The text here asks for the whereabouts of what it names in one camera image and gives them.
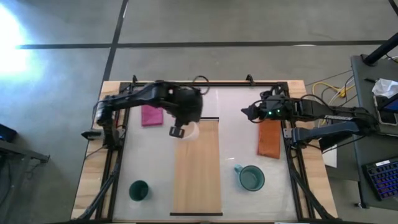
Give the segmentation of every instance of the gray floor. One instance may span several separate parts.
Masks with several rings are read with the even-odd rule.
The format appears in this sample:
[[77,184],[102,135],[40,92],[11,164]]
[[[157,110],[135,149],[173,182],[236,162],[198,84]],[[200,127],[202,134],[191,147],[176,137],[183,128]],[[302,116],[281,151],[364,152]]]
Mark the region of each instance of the gray floor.
[[[51,155],[50,163],[24,182],[12,223],[69,219],[87,145],[80,133],[90,127],[109,54],[108,49],[13,50],[12,45],[110,43],[121,3],[0,0],[0,26],[5,27],[0,123],[18,130],[18,144]],[[396,32],[397,20],[385,0],[130,0],[120,42],[380,40]],[[376,47],[119,49],[110,80],[130,80],[133,74],[140,80],[196,75],[240,80],[250,73],[255,79],[310,83],[349,70],[351,55]],[[342,86],[350,76],[327,82]],[[330,182],[344,220],[395,222],[398,212],[354,208],[354,182]]]

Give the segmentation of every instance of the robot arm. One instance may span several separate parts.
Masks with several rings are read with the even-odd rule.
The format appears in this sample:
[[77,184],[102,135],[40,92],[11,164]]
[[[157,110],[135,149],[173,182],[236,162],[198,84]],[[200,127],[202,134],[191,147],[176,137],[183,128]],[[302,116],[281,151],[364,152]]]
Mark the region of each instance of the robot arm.
[[96,123],[104,129],[105,145],[116,146],[119,137],[114,127],[113,111],[140,105],[165,109],[175,117],[175,124],[170,128],[169,134],[183,138],[184,130],[181,127],[191,121],[199,122],[203,99],[197,88],[165,81],[156,81],[132,93],[108,95],[98,102],[96,111]]
[[241,111],[249,120],[274,119],[288,121],[332,120],[332,125],[315,129],[293,128],[284,130],[294,147],[305,147],[319,139],[320,148],[327,149],[353,134],[369,135],[379,130],[378,121],[364,108],[328,106],[314,100],[288,98],[284,95],[262,94],[259,106],[250,105]]

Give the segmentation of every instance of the green mug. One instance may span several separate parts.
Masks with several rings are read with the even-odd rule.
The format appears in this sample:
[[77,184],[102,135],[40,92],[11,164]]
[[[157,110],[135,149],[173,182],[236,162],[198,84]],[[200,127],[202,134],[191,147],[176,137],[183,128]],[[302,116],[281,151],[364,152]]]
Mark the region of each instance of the green mug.
[[130,185],[129,195],[131,200],[139,202],[148,195],[148,184],[143,180],[137,180]]
[[266,178],[260,168],[252,165],[246,167],[235,165],[234,170],[239,175],[239,181],[246,190],[258,191],[264,186]]

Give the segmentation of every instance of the backlit keyboard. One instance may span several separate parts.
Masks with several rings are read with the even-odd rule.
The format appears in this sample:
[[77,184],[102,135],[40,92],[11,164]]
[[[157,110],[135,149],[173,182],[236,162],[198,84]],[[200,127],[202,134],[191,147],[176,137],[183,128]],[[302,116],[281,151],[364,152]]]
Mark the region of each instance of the backlit keyboard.
[[398,158],[368,164],[363,168],[379,200],[398,196]]

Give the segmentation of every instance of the mug handle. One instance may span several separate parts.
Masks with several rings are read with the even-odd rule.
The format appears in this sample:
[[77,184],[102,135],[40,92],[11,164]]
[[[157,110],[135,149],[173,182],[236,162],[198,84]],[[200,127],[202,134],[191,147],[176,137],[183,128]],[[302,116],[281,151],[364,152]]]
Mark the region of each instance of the mug handle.
[[238,174],[243,170],[243,167],[241,165],[235,165],[234,170]]

